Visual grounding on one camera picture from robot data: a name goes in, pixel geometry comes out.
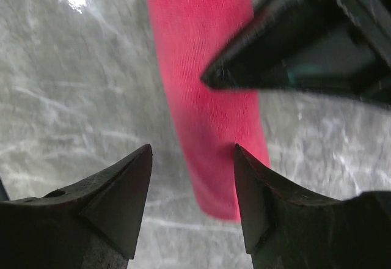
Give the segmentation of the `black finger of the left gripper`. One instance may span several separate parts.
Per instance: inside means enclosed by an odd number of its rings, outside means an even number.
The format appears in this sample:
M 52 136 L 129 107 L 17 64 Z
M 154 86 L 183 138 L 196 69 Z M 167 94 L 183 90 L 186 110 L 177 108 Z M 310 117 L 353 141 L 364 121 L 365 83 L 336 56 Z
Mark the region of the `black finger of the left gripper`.
M 390 0 L 259 0 L 200 77 L 390 106 Z

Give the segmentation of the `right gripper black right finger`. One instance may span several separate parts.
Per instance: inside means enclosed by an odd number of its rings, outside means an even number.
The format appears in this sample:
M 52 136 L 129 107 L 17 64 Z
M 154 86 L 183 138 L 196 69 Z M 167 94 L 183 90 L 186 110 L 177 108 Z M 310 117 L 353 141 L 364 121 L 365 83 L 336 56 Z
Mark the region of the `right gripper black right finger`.
M 310 191 L 235 147 L 235 184 L 254 268 L 389 268 L 390 193 L 344 201 Z

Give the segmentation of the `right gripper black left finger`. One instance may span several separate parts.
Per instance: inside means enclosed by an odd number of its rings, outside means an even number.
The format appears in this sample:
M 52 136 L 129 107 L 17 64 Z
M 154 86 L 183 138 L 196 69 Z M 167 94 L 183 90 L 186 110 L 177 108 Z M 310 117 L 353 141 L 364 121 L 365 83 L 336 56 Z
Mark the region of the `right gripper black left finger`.
M 126 268 L 152 173 L 146 144 L 112 166 L 37 198 L 1 190 L 2 268 Z

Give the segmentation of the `red towel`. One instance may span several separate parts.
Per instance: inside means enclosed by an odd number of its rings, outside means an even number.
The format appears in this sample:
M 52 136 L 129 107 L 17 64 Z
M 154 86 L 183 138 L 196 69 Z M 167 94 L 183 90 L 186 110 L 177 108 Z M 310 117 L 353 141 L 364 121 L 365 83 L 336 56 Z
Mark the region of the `red towel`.
M 215 92 L 200 76 L 253 17 L 252 0 L 148 0 L 148 9 L 161 79 L 197 203 L 213 218 L 238 222 L 235 146 L 269 164 L 258 94 Z

